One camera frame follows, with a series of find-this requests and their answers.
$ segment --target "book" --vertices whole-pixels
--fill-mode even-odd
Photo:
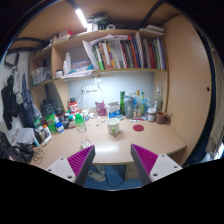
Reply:
[[[135,37],[132,35],[131,38],[132,38],[132,43],[133,43],[133,46],[134,46],[134,49],[135,49],[135,56],[136,56],[136,61],[137,61],[137,68],[141,68],[140,60],[139,60],[139,55],[138,55],[138,49],[137,49],[136,41],[135,41]]]
[[[149,47],[148,47],[148,41],[146,39],[142,40],[143,45],[145,46],[145,51],[146,51],[146,59],[147,59],[147,65],[148,68],[151,68],[151,63],[150,63],[150,56],[149,56]]]
[[[160,31],[160,32],[163,32],[163,31],[164,31],[163,28],[158,27],[158,26],[154,26],[154,25],[148,25],[148,26],[146,27],[146,29],[156,30],[156,31]]]
[[[98,56],[98,60],[99,60],[99,64],[100,64],[100,69],[104,70],[104,65],[103,65],[103,60],[101,58],[100,52],[99,52],[99,48],[97,45],[95,45],[95,49],[96,49],[96,54]]]
[[[162,49],[161,49],[158,37],[156,38],[156,44],[157,44],[158,55],[159,55],[160,69],[163,69]]]
[[[164,45],[163,45],[162,38],[159,37],[159,40],[160,40],[160,44],[161,44],[161,47],[162,47],[164,70],[166,70],[166,56],[165,56],[165,49],[164,49]]]
[[[146,50],[145,50],[144,45],[142,45],[142,52],[143,52],[143,67],[148,68],[147,58],[146,58]]]
[[[110,64],[110,56],[109,56],[109,53],[108,53],[108,50],[107,50],[107,45],[106,43],[102,43],[102,46],[103,46],[103,51],[104,51],[104,54],[106,56],[106,63],[107,63],[107,67],[108,69],[112,69],[112,66]]]
[[[134,65],[135,65],[134,68],[138,68],[137,59],[136,59],[136,55],[135,55],[135,49],[134,49],[134,45],[133,45],[131,35],[128,36],[128,40],[130,41],[129,43],[131,44],[132,55],[133,55],[133,58],[134,58]]]
[[[155,50],[155,58],[156,58],[156,68],[160,69],[160,62],[159,62],[159,54],[158,54],[158,49],[157,49],[157,44],[156,44],[156,40],[153,40],[153,47]]]
[[[128,44],[129,52],[130,52],[130,55],[131,55],[131,62],[132,62],[132,66],[133,66],[132,68],[136,68],[134,54],[133,54],[133,50],[132,50],[132,47],[131,47],[131,40],[128,39],[127,44]]]
[[[125,41],[125,45],[126,45],[126,50],[127,50],[127,53],[128,53],[130,68],[133,68],[133,62],[132,62],[132,59],[131,59],[131,52],[130,52],[130,48],[129,48],[127,40]]]
[[[116,66],[116,68],[120,68],[120,63],[117,58],[116,47],[114,46],[114,42],[109,40],[108,43],[109,43],[111,53],[112,53],[112,56],[113,56],[113,59],[115,62],[115,66]]]
[[[94,53],[94,56],[96,58],[96,62],[97,62],[97,65],[98,65],[98,69],[100,70],[101,68],[100,68],[99,58],[98,58],[98,55],[97,55],[95,46],[93,46],[93,53]]]
[[[155,53],[155,48],[154,48],[153,44],[152,44],[151,46],[152,46],[152,57],[153,57],[154,68],[156,69],[156,68],[157,68],[157,65],[156,65],[156,53]]]
[[[158,35],[164,35],[164,33],[160,32],[160,31],[157,31],[157,30],[152,30],[152,29],[148,29],[148,28],[141,28],[140,30],[142,31],[145,31],[145,32],[149,32],[149,33],[155,33],[155,34],[158,34]]]
[[[106,56],[104,54],[104,50],[103,50],[103,45],[101,42],[98,43],[98,46],[99,46],[99,52],[100,54],[102,55],[102,58],[103,58],[103,64],[104,64],[104,68],[105,69],[108,69],[107,67],[107,60],[106,60]]]
[[[140,39],[139,32],[136,32],[135,38],[136,38],[136,45],[137,45],[137,48],[138,48],[139,59],[140,59],[140,64],[141,64],[140,68],[144,68],[142,44],[141,44],[141,39]]]
[[[120,46],[121,46],[121,52],[122,52],[123,59],[124,59],[124,68],[128,68],[127,60],[126,60],[126,56],[125,56],[125,52],[124,52],[124,46],[123,46],[122,41],[120,41]]]
[[[112,52],[111,52],[108,41],[105,41],[105,42],[106,42],[107,50],[108,50],[108,53],[109,53],[109,56],[110,56],[110,63],[111,63],[112,68],[114,69],[114,68],[116,68],[116,66],[115,66],[115,62],[114,62],[114,59],[113,59],[113,55],[112,55]]]
[[[121,55],[120,41],[119,40],[113,40],[112,42],[114,42],[114,45],[115,45],[115,48],[116,48],[117,58],[118,58],[120,67],[124,68],[124,61],[123,61],[123,57]]]
[[[149,46],[149,57],[150,57],[151,68],[155,68],[154,61],[153,61],[152,45],[148,45],[148,46]]]
[[[126,41],[122,40],[121,42],[122,42],[122,45],[123,45],[123,48],[124,48],[124,54],[125,54],[125,58],[126,58],[126,62],[127,62],[127,68],[131,68],[130,58],[129,58],[127,47],[126,47]]]

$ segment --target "bookshelf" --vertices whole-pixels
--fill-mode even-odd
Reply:
[[[68,91],[68,81],[71,80],[80,80],[80,79],[89,79],[89,78],[97,78],[97,77],[107,77],[112,76],[114,74],[119,74],[119,72],[153,72],[154,73],[154,81],[155,85],[159,85],[163,89],[163,110],[166,111],[167,107],[167,97],[168,97],[168,62],[167,62],[167,54],[165,51],[166,57],[166,70],[161,69],[150,69],[150,68],[121,68],[121,69],[107,69],[107,70],[97,70],[92,73],[91,76],[88,77],[80,77],[80,78],[71,78],[69,80],[63,79],[55,79],[55,74],[58,69],[63,68],[63,62],[65,58],[65,54],[69,50],[76,50],[77,48],[83,47],[83,40],[87,42],[91,42],[93,40],[105,37],[107,35],[135,35],[136,32],[139,32],[141,39],[147,39],[152,41],[156,37],[157,34],[141,31],[141,30],[126,30],[126,29],[115,29],[115,30],[99,30],[99,31],[92,31],[92,32],[84,32],[77,34],[71,39],[66,39],[62,41],[57,41],[54,37],[53,43],[51,47],[48,47],[45,50],[42,50],[38,53],[32,53],[30,57],[30,75],[31,72],[39,67],[43,67],[43,61],[48,60],[51,64],[51,74],[52,79],[46,82],[40,83],[39,85],[32,86],[30,81],[31,93],[33,96],[34,103],[40,109],[40,105],[42,100],[46,98],[45,93],[45,85],[53,82],[55,88],[57,90],[57,94],[61,100],[61,103],[66,111],[68,109],[68,100],[69,100],[69,91]]]

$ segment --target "desk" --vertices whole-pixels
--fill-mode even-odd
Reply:
[[[133,163],[131,144],[144,147],[155,154],[173,154],[186,147],[185,142],[170,125],[159,125],[156,122],[130,122],[128,119],[120,121],[120,133],[110,135],[107,124],[98,124],[100,121],[91,119],[86,122],[87,135],[92,145],[95,145],[96,156],[94,165],[121,165]],[[133,126],[141,124],[144,130],[136,132]],[[76,129],[66,129],[64,132],[52,135],[52,140],[44,147],[42,163],[31,165],[42,169],[49,167],[59,157],[69,157],[81,150],[80,136]]]

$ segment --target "ceiling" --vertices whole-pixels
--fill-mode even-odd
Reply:
[[[157,0],[76,0],[86,18],[98,13],[106,13],[112,24],[121,29],[139,29],[152,24],[163,25],[180,13],[162,4],[141,27],[147,13],[158,2]],[[32,37],[49,41],[59,32],[70,29],[74,34],[85,32],[74,8],[66,1],[52,4],[37,15],[19,34],[18,37]],[[18,47],[40,47],[34,41],[16,41],[10,49]]]

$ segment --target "shelf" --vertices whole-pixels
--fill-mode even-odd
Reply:
[[[107,69],[107,70],[97,70],[94,71],[91,75],[86,77],[73,77],[68,79],[62,79],[65,82],[74,81],[74,80],[84,80],[84,79],[92,79],[92,78],[101,78],[101,77],[108,77],[113,76],[116,72],[132,72],[132,71],[140,71],[140,72],[163,72],[166,73],[167,70],[160,70],[160,69],[147,69],[147,68],[125,68],[125,69]]]
[[[159,36],[154,33],[149,33],[149,32],[140,31],[140,30],[125,30],[125,29],[97,30],[97,31],[92,31],[92,32],[80,33],[71,39],[66,39],[66,40],[56,42],[54,44],[54,47],[58,50],[67,51],[67,50],[70,50],[71,48],[83,46],[83,40],[87,41],[87,42],[91,42],[96,39],[105,37],[109,34],[111,34],[112,36],[114,36],[114,35],[134,35],[137,31],[139,31],[140,35],[143,38],[154,39],[157,36]]]
[[[31,60],[36,61],[36,60],[44,60],[46,58],[50,58],[51,57],[51,49],[52,49],[52,46],[40,51],[39,53],[35,54]]]
[[[121,69],[106,69],[106,70],[97,70],[93,73],[110,73],[110,72],[131,72],[131,71],[140,71],[140,72],[167,72],[167,70],[161,69],[152,69],[152,68],[121,68]]]
[[[59,79],[50,79],[50,80],[47,80],[47,81],[45,81],[45,82],[41,82],[40,84],[37,84],[37,85],[35,85],[35,86],[31,86],[31,88],[35,88],[35,87],[37,87],[37,86],[43,86],[43,85],[46,85],[46,84],[48,84],[48,83],[55,82],[55,81],[57,81],[57,80],[60,80],[60,78],[59,78]]]

